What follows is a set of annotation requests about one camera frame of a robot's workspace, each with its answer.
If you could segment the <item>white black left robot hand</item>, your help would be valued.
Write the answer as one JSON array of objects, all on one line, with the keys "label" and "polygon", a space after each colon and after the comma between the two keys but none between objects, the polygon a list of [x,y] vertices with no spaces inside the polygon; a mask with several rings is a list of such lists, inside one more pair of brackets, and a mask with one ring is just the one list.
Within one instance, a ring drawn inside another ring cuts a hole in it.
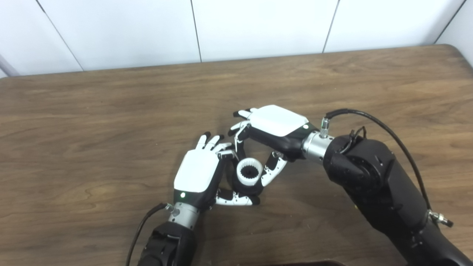
[{"label": "white black left robot hand", "polygon": [[262,165],[239,155],[223,135],[204,132],[196,147],[188,150],[174,179],[174,202],[207,210],[213,205],[260,204]]}]

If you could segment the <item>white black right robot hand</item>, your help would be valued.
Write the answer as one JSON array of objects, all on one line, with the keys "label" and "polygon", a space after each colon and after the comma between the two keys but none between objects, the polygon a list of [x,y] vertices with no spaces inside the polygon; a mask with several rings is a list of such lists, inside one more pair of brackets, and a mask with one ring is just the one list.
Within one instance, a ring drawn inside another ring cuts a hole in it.
[{"label": "white black right robot hand", "polygon": [[236,151],[243,154],[244,141],[252,139],[273,149],[261,175],[261,185],[269,185],[287,162],[305,159],[304,142],[318,129],[309,120],[277,105],[248,108],[233,113],[243,121],[231,126]]}]

